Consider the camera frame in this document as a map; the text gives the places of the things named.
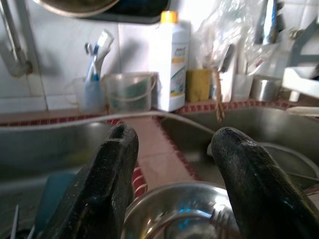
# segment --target faucet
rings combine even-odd
[[[32,65],[27,61],[21,48],[7,0],[0,0],[0,13],[11,46],[11,49],[8,49],[5,44],[1,44],[0,53],[2,59],[12,76],[20,77],[30,74]]]
[[[285,28],[281,14],[278,14],[278,10],[283,6],[283,2],[277,0],[263,1],[256,26],[255,44],[267,45],[278,42],[278,33]]]

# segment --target sink basin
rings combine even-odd
[[[287,147],[319,165],[319,122],[314,119],[293,116],[284,110],[268,107],[226,111],[225,120],[221,124],[217,122],[215,112],[187,113],[183,116],[214,131],[226,126],[237,128],[258,142]],[[213,158],[206,153],[211,134],[173,119],[163,119],[161,125],[202,180],[225,186]],[[302,172],[317,177],[311,168],[301,170],[289,164],[284,162],[281,166],[297,168],[299,174]],[[292,180],[301,188],[315,184],[314,181],[297,177],[292,177]]]
[[[18,234],[32,228],[47,178],[60,172],[76,173],[106,139],[112,125],[95,122],[46,127],[17,131],[0,128],[1,239],[10,235],[17,204]]]

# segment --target white tile wall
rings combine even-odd
[[[72,108],[64,94],[74,97],[72,88],[66,85],[74,78],[84,76],[90,61],[84,52],[84,43],[98,38],[102,29],[111,31],[115,37],[112,51],[102,68],[103,73],[136,72],[149,70],[149,36],[157,26],[100,22],[66,18],[55,15],[26,1],[31,27],[35,38],[37,59],[30,55],[35,66],[34,74],[15,79],[7,72],[0,58],[0,113]],[[172,0],[172,10],[177,10],[181,24],[191,32],[189,68],[196,67],[194,52],[197,50],[194,34],[202,21],[211,13],[214,1]],[[319,0],[286,0],[282,10],[286,23],[282,49],[290,49],[288,39],[291,28],[306,27],[318,14]],[[305,52],[319,54],[319,36],[311,40]],[[0,22],[0,43],[6,41],[3,24]],[[21,38],[26,49],[27,43]]]

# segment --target double sink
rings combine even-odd
[[[216,121],[215,112],[183,116],[212,130],[237,128],[256,141],[288,147],[319,165],[319,122],[314,119],[267,107],[226,111],[222,124]],[[211,134],[175,119],[162,119],[161,124],[204,181],[224,185],[214,160],[206,153]],[[31,229],[47,178],[59,172],[77,172],[111,127],[94,122],[33,130],[0,128],[0,238],[10,235],[17,204],[19,231]]]

